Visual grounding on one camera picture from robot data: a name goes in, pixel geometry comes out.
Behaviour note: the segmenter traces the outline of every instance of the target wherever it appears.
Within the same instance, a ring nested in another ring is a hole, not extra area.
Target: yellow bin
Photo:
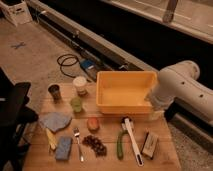
[[[154,71],[100,71],[96,104],[105,114],[147,114],[153,111],[145,99],[157,83]]]

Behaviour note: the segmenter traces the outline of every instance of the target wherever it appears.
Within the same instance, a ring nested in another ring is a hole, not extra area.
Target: gray floor
[[[20,42],[24,42],[25,46],[18,49],[12,47]],[[31,22],[14,27],[0,18],[0,66],[14,83],[19,81],[32,83],[29,106],[38,113],[49,84],[72,82],[71,78],[61,74],[56,62],[57,57],[65,53],[75,52],[37,23]],[[67,72],[75,75],[83,74],[78,65],[69,68]],[[182,170],[212,171],[212,139],[208,139],[207,143],[207,139],[197,136],[199,133],[194,132],[194,129],[180,125],[182,123],[178,117],[169,123]]]

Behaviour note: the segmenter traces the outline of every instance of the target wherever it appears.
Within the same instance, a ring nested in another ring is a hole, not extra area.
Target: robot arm
[[[163,68],[158,73],[158,84],[148,97],[156,110],[166,110],[177,97],[207,116],[213,124],[213,90],[196,80],[199,67],[193,61],[183,61]]]

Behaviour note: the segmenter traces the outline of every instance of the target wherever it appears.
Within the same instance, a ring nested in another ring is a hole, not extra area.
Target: blue cloth
[[[54,133],[65,128],[71,120],[71,116],[63,115],[57,112],[48,113],[39,118],[40,123]]]

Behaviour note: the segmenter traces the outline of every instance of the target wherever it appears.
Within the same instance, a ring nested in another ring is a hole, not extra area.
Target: metal fork
[[[80,140],[79,140],[80,132],[79,132],[79,129],[78,129],[77,127],[75,127],[75,128],[73,129],[73,132],[74,132],[74,136],[76,137],[77,143],[78,143],[79,160],[80,160],[81,162],[83,162],[83,161],[84,161],[84,157],[83,157],[83,153],[82,153],[82,151],[81,151],[81,146],[80,146]]]

